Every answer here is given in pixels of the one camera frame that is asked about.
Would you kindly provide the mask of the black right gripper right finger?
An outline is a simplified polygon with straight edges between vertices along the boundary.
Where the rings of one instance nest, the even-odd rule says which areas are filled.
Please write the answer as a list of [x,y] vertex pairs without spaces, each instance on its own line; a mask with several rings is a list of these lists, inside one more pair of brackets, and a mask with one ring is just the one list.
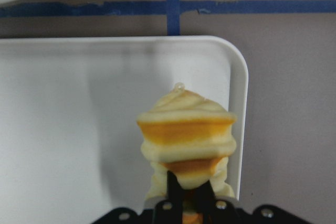
[[216,196],[209,181],[198,188],[198,210],[202,223],[236,223],[236,199]]

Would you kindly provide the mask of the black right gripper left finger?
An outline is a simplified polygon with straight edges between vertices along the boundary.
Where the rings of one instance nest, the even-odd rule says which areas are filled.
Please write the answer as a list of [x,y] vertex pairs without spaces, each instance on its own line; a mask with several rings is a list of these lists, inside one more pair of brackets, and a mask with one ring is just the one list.
[[153,211],[153,223],[181,224],[183,217],[183,189],[176,176],[167,173],[167,196],[159,201]]

